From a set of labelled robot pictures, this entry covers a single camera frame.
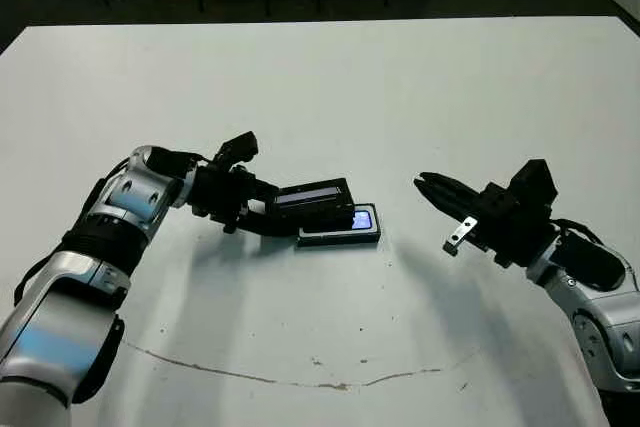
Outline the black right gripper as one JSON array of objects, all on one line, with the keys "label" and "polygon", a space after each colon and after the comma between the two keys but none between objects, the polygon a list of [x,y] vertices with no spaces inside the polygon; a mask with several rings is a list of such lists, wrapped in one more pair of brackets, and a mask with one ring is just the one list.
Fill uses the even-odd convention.
[{"label": "black right gripper", "polygon": [[528,267],[556,236],[550,207],[504,211],[504,206],[515,205],[515,197],[494,182],[475,191],[443,174],[422,172],[413,183],[437,210],[462,221],[443,245],[451,256],[467,242],[483,252],[493,251],[494,262],[503,268]]}]

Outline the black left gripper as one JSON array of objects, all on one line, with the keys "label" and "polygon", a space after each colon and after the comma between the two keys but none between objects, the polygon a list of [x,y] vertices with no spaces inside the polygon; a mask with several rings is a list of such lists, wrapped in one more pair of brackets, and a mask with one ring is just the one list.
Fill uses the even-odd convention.
[{"label": "black left gripper", "polygon": [[[291,212],[269,204],[279,188],[258,179],[244,167],[236,165],[225,172],[211,166],[198,167],[187,204],[198,217],[209,217],[232,234],[244,230],[267,237],[291,237],[299,225]],[[254,211],[250,200],[263,202],[263,211]]]}]

